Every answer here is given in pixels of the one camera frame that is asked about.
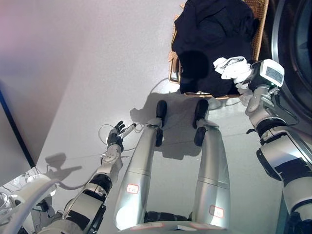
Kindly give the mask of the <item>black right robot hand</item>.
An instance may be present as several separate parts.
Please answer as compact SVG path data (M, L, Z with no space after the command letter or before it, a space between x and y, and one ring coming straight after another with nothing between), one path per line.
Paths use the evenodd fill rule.
M252 64L251 70L252 72L248 77L248 88L252 91L263 85L270 88L280 88L284 83L285 69L272 59L265 59Z

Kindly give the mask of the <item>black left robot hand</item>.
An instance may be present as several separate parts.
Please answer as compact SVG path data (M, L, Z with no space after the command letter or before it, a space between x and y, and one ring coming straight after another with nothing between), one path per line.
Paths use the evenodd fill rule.
M128 134L130 134L136 128L136 126L137 125L133 123L128 127L125 127L123 121L118 122L109 132L107 138L107 149L109 149L113 145L118 145L121 149L121 152L123 152L123 139L128 136Z

